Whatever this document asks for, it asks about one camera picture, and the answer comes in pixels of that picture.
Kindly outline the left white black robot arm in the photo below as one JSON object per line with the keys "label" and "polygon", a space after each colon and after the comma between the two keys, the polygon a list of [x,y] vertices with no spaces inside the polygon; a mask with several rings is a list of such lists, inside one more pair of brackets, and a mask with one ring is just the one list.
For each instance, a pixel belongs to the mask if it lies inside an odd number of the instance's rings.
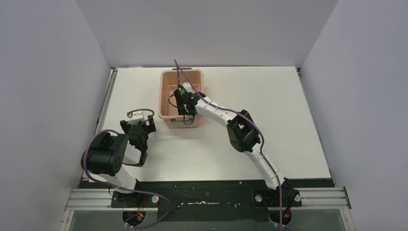
{"label": "left white black robot arm", "polygon": [[156,132],[152,115],[132,115],[130,120],[119,122],[122,133],[100,132],[91,142],[88,153],[83,153],[81,167],[88,173],[104,179],[131,207],[142,202],[142,193],[136,190],[138,180],[124,168],[142,167],[148,156],[149,134]]}

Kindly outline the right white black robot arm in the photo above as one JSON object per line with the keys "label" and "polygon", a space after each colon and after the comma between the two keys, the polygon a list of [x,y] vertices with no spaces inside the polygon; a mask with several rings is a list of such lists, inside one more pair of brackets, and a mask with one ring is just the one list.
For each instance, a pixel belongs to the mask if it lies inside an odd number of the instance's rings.
{"label": "right white black robot arm", "polygon": [[285,175],[265,156],[265,138],[247,111],[236,112],[219,106],[205,94],[192,92],[182,85],[173,91],[173,96],[181,115],[206,116],[227,129],[232,147],[245,154],[263,177],[268,189],[263,195],[267,205],[275,202],[282,207],[301,206],[300,192],[288,183]]}

